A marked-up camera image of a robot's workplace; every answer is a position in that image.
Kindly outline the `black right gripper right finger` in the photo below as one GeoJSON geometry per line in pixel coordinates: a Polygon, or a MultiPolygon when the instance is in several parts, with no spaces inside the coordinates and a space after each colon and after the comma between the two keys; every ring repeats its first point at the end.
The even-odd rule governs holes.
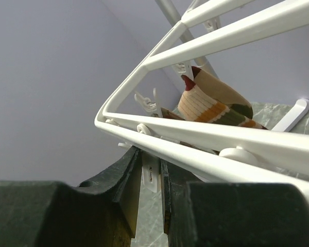
{"type": "Polygon", "coordinates": [[[169,246],[309,246],[309,204],[291,184],[206,183],[161,161],[169,246]]]}

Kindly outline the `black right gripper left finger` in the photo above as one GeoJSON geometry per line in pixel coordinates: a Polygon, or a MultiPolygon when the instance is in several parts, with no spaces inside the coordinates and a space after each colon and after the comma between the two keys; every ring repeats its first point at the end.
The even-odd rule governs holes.
{"type": "Polygon", "coordinates": [[[0,181],[0,246],[129,246],[138,217],[141,150],[79,186],[0,181]]]}

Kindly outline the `white clip drying hanger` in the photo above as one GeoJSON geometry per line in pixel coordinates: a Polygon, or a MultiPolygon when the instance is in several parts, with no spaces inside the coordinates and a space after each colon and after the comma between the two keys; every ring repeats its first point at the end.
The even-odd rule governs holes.
{"type": "Polygon", "coordinates": [[[228,182],[288,183],[309,203],[309,182],[274,171],[309,175],[309,135],[121,114],[117,108],[148,72],[187,63],[309,24],[309,1],[283,1],[199,38],[174,46],[191,27],[234,10],[245,1],[194,1],[109,96],[94,123],[125,144],[135,145],[203,178],[228,182]]]}

